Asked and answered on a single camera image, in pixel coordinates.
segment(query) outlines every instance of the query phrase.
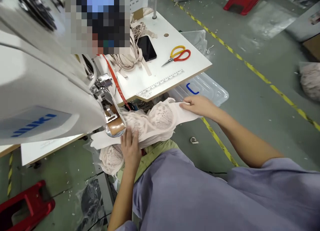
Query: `hand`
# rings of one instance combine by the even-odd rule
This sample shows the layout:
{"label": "hand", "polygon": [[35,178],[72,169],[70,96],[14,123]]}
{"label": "hand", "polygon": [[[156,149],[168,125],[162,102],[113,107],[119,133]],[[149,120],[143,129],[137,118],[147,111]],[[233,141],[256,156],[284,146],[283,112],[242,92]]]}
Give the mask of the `hand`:
{"label": "hand", "polygon": [[132,172],[137,172],[140,160],[141,150],[138,147],[139,132],[136,130],[132,135],[130,127],[127,127],[124,134],[121,136],[121,150],[125,162],[125,168]]}
{"label": "hand", "polygon": [[215,106],[211,100],[204,96],[189,96],[184,98],[183,102],[189,103],[190,105],[181,103],[181,108],[191,111],[196,115],[208,117],[214,121],[216,121],[222,113],[220,108]]}

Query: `red and yellow scissors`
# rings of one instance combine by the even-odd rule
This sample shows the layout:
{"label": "red and yellow scissors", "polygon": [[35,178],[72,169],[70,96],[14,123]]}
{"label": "red and yellow scissors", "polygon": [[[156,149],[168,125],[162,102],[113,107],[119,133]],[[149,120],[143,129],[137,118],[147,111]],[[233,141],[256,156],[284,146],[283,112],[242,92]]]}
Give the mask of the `red and yellow scissors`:
{"label": "red and yellow scissors", "polygon": [[[174,53],[173,52],[176,50],[176,49],[179,49],[179,48],[182,48],[182,50],[178,51],[177,53]],[[189,55],[186,57],[186,58],[180,58],[184,53],[188,53]],[[176,46],[175,48],[173,48],[173,50],[171,51],[171,55],[170,55],[170,59],[164,63],[162,66],[170,63],[171,61],[184,61],[184,60],[187,60],[191,55],[191,51],[190,50],[186,50],[186,47],[185,46]]]}

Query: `lavender shirt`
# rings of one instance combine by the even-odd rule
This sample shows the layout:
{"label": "lavender shirt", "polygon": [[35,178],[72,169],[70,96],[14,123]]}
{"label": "lavender shirt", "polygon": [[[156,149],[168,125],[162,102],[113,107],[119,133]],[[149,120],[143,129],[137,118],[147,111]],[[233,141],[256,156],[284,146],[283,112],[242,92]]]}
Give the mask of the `lavender shirt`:
{"label": "lavender shirt", "polygon": [[[140,230],[320,230],[320,173],[289,158],[233,168],[228,183],[179,149],[162,153],[135,183]],[[117,230],[137,230],[131,221]]]}

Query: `scissor handle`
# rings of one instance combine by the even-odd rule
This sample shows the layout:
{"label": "scissor handle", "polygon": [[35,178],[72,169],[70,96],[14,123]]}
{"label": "scissor handle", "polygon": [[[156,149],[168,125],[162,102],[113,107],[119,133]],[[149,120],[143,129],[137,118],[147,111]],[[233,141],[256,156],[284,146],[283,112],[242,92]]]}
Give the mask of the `scissor handle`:
{"label": "scissor handle", "polygon": [[[173,52],[174,52],[176,49],[179,49],[179,48],[181,48],[182,50],[180,50],[180,51],[178,51],[177,53],[174,53],[174,54],[173,54]],[[171,54],[170,54],[170,57],[173,58],[173,57],[175,57],[176,55],[181,54],[181,53],[184,52],[185,50],[186,50],[186,47],[185,47],[185,46],[176,46],[175,48],[172,49]]]}
{"label": "scissor handle", "polygon": [[[184,54],[184,53],[188,53],[189,55],[186,57],[186,58],[181,58],[180,59],[180,57]],[[173,60],[174,61],[184,61],[184,60],[186,60],[186,59],[188,59],[189,57],[190,57],[190,55],[191,55],[191,51],[190,50],[184,50],[177,58],[174,58]]]}

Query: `smartphone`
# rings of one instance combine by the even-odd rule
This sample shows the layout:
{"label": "smartphone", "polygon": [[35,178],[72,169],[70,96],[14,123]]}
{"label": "smartphone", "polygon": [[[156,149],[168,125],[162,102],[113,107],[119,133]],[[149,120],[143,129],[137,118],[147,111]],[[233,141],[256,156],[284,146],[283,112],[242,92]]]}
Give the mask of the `smartphone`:
{"label": "smartphone", "polygon": [[157,54],[152,46],[149,36],[142,36],[138,39],[138,47],[142,50],[145,61],[157,58]]}

